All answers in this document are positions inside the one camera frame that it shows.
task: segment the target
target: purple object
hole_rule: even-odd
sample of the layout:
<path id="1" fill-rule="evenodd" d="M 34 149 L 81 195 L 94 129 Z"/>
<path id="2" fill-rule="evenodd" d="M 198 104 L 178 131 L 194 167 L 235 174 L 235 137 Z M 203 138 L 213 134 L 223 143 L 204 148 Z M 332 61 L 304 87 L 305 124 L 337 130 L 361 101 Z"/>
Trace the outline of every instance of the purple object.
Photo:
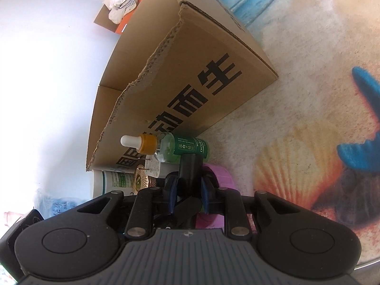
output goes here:
<path id="1" fill-rule="evenodd" d="M 227 169 L 222 166 L 207 163 L 203 164 L 203 167 L 207 167 L 212 170 L 218 179 L 219 187 L 233 188 L 236 190 L 235 182 Z M 196 216 L 195 228 L 224 228 L 224 216 L 219 214 L 198 213 Z"/>

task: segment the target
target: metal screw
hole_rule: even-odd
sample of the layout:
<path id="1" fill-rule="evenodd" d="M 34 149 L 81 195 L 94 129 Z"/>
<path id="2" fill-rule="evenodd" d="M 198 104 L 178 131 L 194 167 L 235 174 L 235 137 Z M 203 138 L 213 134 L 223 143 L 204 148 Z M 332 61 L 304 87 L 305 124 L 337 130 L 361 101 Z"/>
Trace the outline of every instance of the metal screw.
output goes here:
<path id="1" fill-rule="evenodd" d="M 132 227 L 128 229 L 127 234 L 131 237 L 141 237 L 145 235 L 146 230 L 141 227 Z"/>
<path id="2" fill-rule="evenodd" d="M 234 235 L 234 236 L 239 236 L 239 237 L 243 237 L 243 236 L 246 236 L 249 234 L 249 229 L 246 228 L 246 227 L 241 227 L 241 226 L 238 226 L 238 227 L 234 227 L 231 229 L 231 233 Z"/>

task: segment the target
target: white cloth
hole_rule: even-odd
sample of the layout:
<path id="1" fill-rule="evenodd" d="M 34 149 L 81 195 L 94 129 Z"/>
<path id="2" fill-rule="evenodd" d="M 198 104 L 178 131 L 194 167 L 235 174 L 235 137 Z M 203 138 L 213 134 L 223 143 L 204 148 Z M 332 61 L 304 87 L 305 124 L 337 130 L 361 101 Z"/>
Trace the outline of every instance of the white cloth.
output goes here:
<path id="1" fill-rule="evenodd" d="M 104 5 L 110 10 L 108 18 L 119 24 L 124 15 L 134 10 L 138 0 L 105 0 Z"/>

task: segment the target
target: dropper bottle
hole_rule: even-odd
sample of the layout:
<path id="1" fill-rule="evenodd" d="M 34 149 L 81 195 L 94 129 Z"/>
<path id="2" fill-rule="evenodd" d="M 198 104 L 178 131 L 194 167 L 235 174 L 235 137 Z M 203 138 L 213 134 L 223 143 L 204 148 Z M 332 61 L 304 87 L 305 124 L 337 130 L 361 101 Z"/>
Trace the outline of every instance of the dropper bottle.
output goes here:
<path id="1" fill-rule="evenodd" d="M 154 154 L 160 162 L 179 163 L 181 155 L 184 153 L 202 154 L 204 162 L 209 158 L 209 147 L 206 141 L 169 132 L 157 136 L 150 134 L 124 135 L 120 142 L 125 147 L 135 148 L 141 154 Z"/>

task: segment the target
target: cardboard box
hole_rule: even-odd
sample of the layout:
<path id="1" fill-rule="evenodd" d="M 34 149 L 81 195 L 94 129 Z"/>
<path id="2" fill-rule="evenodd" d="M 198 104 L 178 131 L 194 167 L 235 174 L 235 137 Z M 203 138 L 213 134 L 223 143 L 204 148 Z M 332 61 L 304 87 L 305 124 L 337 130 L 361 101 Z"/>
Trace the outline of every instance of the cardboard box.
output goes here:
<path id="1" fill-rule="evenodd" d="M 142 162 L 123 135 L 197 136 L 276 79 L 218 0 L 142 0 L 100 81 L 87 170 L 129 171 Z"/>
<path id="2" fill-rule="evenodd" d="M 100 9 L 98 15 L 96 16 L 94 23 L 98 24 L 99 26 L 102 26 L 103 28 L 106 28 L 112 32 L 115 32 L 117 34 L 122 34 L 126 25 L 130 21 L 132 15 L 136 11 L 136 9 L 137 9 L 137 7 L 134 10 L 132 10 L 131 12 L 125 14 L 125 16 L 123 17 L 123 19 L 121 20 L 121 22 L 119 24 L 114 24 L 108 18 L 109 9 L 105 5 L 103 5 L 102 8 Z"/>

